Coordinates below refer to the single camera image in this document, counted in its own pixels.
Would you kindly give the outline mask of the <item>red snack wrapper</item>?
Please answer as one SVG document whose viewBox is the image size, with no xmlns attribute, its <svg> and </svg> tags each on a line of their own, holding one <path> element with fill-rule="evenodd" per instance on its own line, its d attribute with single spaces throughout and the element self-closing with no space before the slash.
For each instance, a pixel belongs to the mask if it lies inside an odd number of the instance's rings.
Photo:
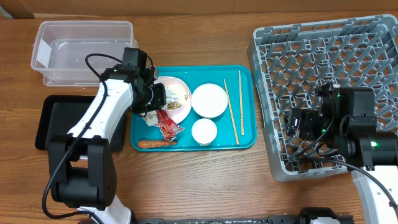
<svg viewBox="0 0 398 224">
<path fill-rule="evenodd" d="M 173 141 L 184 128 L 179 126 L 164 110 L 157 110 L 158 127 L 166 141 Z"/>
</svg>

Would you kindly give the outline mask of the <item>white bowl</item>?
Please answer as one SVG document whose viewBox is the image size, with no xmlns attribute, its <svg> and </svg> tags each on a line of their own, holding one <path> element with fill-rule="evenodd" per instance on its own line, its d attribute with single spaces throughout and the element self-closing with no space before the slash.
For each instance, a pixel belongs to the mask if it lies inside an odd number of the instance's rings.
<svg viewBox="0 0 398 224">
<path fill-rule="evenodd" d="M 215 118 L 223 114 L 228 105 L 226 92 L 222 87 L 206 83 L 192 93 L 192 108 L 204 118 Z"/>
</svg>

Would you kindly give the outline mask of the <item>grey dishwasher rack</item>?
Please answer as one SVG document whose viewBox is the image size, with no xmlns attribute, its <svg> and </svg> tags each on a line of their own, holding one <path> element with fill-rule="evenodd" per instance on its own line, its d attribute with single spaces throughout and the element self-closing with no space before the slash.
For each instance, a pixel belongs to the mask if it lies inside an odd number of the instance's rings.
<svg viewBox="0 0 398 224">
<path fill-rule="evenodd" d="M 248 48 L 259 95 L 271 174 L 279 182 L 346 172 L 345 167 L 295 160 L 319 149 L 285 133 L 291 108 L 316 109 L 316 87 L 333 82 L 374 90 L 377 129 L 397 131 L 397 19 L 389 14 L 260 27 Z"/>
</svg>

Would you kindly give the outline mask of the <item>wooden chopstick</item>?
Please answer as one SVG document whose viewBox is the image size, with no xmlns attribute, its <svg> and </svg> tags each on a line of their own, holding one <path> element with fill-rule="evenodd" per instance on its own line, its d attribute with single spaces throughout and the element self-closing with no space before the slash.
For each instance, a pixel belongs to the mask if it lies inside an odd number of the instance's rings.
<svg viewBox="0 0 398 224">
<path fill-rule="evenodd" d="M 244 112 L 243 112 L 243 91 L 241 82 L 241 71 L 238 71 L 239 81 L 239 107 L 240 107 L 240 120 L 241 120 L 241 135 L 244 136 Z"/>
<path fill-rule="evenodd" d="M 236 129 L 236 123 L 234 120 L 234 114 L 233 114 L 233 109 L 231 106 L 231 101 L 230 101 L 230 97 L 229 97 L 229 91 L 228 91 L 228 86 L 226 83 L 226 80 L 223 80 L 224 82 L 224 88 L 225 88 L 225 92 L 226 92 L 226 96 L 227 96 L 227 102 L 228 102 L 228 108 L 229 108 L 229 113 L 230 113 L 230 117 L 231 117 L 231 122 L 233 125 L 233 131 L 234 131 L 234 136 L 235 136 L 235 140 L 236 140 L 236 145 L 239 145 L 239 138 L 238 138 L 238 133 L 237 133 L 237 129 Z"/>
</svg>

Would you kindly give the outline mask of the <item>white cup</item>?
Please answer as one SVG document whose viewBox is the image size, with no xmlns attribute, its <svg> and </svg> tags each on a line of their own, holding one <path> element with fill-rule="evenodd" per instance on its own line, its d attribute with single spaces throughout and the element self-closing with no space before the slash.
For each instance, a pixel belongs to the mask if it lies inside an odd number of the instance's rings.
<svg viewBox="0 0 398 224">
<path fill-rule="evenodd" d="M 217 134 L 216 124 L 207 118 L 197 120 L 192 126 L 192 137 L 201 146 L 207 146 L 212 143 Z"/>
</svg>

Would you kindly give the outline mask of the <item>white tissue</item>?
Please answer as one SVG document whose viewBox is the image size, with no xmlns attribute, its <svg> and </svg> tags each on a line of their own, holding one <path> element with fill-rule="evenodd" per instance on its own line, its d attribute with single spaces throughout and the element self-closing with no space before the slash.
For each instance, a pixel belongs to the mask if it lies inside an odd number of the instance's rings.
<svg viewBox="0 0 398 224">
<path fill-rule="evenodd" d="M 159 122 L 156 111 L 148 112 L 147 115 L 143 117 L 143 119 L 148 126 L 158 126 Z"/>
</svg>

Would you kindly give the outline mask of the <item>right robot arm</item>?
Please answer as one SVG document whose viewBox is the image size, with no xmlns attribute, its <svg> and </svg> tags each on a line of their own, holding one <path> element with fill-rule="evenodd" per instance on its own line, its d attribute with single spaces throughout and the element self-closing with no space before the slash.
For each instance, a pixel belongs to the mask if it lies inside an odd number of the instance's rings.
<svg viewBox="0 0 398 224">
<path fill-rule="evenodd" d="M 323 85 L 317 110 L 291 108 L 285 133 L 310 144 L 294 159 L 345 166 L 366 223 L 397 223 L 397 134 L 377 131 L 371 88 Z"/>
</svg>

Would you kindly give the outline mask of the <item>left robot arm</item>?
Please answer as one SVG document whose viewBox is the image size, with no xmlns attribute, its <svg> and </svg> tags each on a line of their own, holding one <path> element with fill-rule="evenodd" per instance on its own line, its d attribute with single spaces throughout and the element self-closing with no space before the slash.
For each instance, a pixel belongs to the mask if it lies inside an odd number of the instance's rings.
<svg viewBox="0 0 398 224">
<path fill-rule="evenodd" d="M 52 219 L 88 215 L 95 223 L 134 223 L 116 195 L 110 141 L 127 110 L 142 114 L 165 105 L 165 88 L 153 66 L 115 65 L 98 78 L 98 92 L 79 122 L 47 144 L 50 178 L 42 210 Z"/>
</svg>

